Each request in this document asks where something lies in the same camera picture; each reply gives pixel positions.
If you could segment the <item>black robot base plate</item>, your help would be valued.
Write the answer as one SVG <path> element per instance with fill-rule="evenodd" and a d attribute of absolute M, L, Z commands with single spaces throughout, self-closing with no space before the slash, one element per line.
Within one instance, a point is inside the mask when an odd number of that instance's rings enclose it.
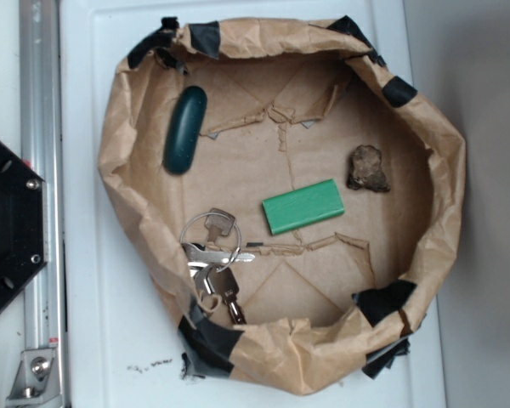
<path fill-rule="evenodd" d="M 44 186 L 0 141 L 0 314 L 47 262 Z"/>

